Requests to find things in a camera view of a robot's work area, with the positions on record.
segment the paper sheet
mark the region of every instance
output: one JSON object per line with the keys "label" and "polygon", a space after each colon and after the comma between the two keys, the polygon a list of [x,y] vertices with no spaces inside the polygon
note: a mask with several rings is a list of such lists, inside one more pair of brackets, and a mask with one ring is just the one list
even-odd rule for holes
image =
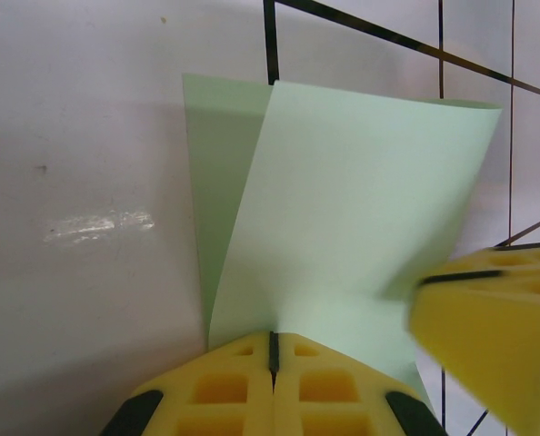
{"label": "paper sheet", "polygon": [[[424,393],[404,329],[405,298],[413,279],[453,249],[500,110],[281,82],[274,89],[234,83],[204,124],[195,110],[201,105],[209,112],[213,97],[202,90],[196,105],[193,94],[202,85],[193,82],[189,93],[189,82],[206,322],[215,298],[210,347],[255,331],[296,332]],[[230,91],[239,86],[242,93]],[[257,146],[248,146],[270,93]],[[241,105],[243,98],[251,105]],[[213,119],[228,109],[232,122]],[[206,124],[209,138],[198,133]],[[237,132],[242,129],[249,134]],[[243,149],[230,155],[219,149],[233,143]],[[233,172],[240,175],[226,190]],[[206,198],[216,206],[205,206]],[[220,211],[223,230],[216,230]],[[207,241],[211,235],[216,243]]]}

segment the white wall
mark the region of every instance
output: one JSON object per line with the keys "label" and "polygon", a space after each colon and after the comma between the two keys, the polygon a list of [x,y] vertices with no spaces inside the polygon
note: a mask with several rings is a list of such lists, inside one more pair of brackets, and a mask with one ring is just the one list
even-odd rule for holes
{"label": "white wall", "polygon": [[[438,46],[436,0],[324,3]],[[444,3],[445,49],[510,74],[512,0]],[[540,86],[540,14],[516,3],[515,68]],[[276,15],[282,78],[438,96],[435,59]],[[184,72],[264,83],[262,0],[0,0],[0,434],[95,434],[136,384],[203,350]],[[446,97],[505,106],[459,253],[508,235],[509,89],[445,66]],[[514,104],[519,231],[540,220],[540,97]],[[457,415],[450,383],[448,430],[466,432],[482,408]],[[504,434],[487,422],[476,434]]]}

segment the light green card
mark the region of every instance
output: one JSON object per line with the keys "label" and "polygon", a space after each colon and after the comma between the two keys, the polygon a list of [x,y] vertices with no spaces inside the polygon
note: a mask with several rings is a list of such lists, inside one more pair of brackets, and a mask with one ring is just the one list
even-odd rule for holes
{"label": "light green card", "polygon": [[185,99],[210,347],[296,332],[424,393],[405,299],[454,248],[500,110],[191,76]]}

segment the green paper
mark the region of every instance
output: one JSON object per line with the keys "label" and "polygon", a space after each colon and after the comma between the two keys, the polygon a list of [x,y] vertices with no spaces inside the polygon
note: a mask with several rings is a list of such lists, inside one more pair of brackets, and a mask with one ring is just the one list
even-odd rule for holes
{"label": "green paper", "polygon": [[272,87],[184,75],[205,331]]}
{"label": "green paper", "polygon": [[499,114],[276,83],[210,346],[296,332],[423,393],[405,298],[453,249]]}

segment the grid pattern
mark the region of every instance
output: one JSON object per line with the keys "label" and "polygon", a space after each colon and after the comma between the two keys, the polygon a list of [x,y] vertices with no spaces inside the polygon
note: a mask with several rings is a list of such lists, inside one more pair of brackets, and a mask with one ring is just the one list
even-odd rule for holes
{"label": "grid pattern", "polygon": [[[523,220],[514,218],[515,214],[515,202],[521,207],[529,205],[530,202],[524,204],[521,200],[515,199],[514,186],[515,183],[520,184],[522,182],[517,180],[514,173],[514,163],[519,159],[522,166],[523,153],[531,153],[530,144],[524,143],[525,141],[532,141],[530,135],[520,134],[515,128],[517,125],[523,123],[524,113],[515,110],[517,105],[527,106],[527,101],[534,102],[533,108],[540,108],[540,70],[538,74],[534,74],[534,68],[527,63],[519,64],[518,60],[515,61],[515,52],[521,53],[522,51],[530,52],[532,47],[528,44],[526,38],[526,32],[530,32],[530,25],[540,23],[540,16],[534,16],[537,6],[530,2],[523,0],[510,0],[511,10],[506,11],[506,14],[502,14],[503,11],[496,11],[498,15],[506,16],[507,22],[504,20],[504,26],[510,25],[510,41],[506,44],[510,47],[510,58],[497,62],[496,60],[485,59],[483,62],[478,62],[479,54],[471,54],[470,56],[456,55],[451,52],[450,49],[454,48],[457,52],[462,52],[459,47],[456,47],[453,42],[450,42],[450,46],[445,43],[445,5],[444,0],[437,0],[437,46],[435,44],[428,44],[418,41],[410,36],[403,35],[388,27],[377,25],[373,22],[367,21],[364,18],[355,16],[339,10],[330,5],[324,5],[317,3],[313,0],[263,0],[264,2],[264,18],[265,18],[265,49],[266,49],[266,66],[268,83],[273,84],[281,76],[279,55],[281,54],[281,46],[279,46],[279,38],[277,34],[277,26],[280,26],[280,18],[276,18],[276,6],[282,5],[288,8],[311,15],[315,18],[326,20],[332,24],[342,26],[347,29],[355,30],[359,33],[370,35],[379,40],[387,41],[393,45],[401,46],[424,56],[437,60],[437,94],[440,98],[444,98],[446,94],[445,72],[446,68],[451,70],[461,69],[471,72],[479,76],[487,77],[492,80],[503,84],[508,87],[508,99],[509,111],[508,114],[504,113],[503,116],[508,116],[509,120],[509,132],[508,134],[508,205],[507,205],[507,237],[498,246],[510,245],[517,241],[521,243],[540,242],[540,220],[533,220],[522,225]],[[478,4],[476,7],[482,8],[483,4]],[[528,16],[526,19],[519,20],[517,14]],[[539,216],[540,212],[535,211],[535,216]],[[518,221],[521,226],[513,225]],[[441,371],[441,423],[446,427],[446,376],[445,372]],[[478,419],[470,427],[467,432],[468,435],[477,434],[476,430],[480,427],[485,418],[489,415],[488,411],[484,411],[480,414]]]}

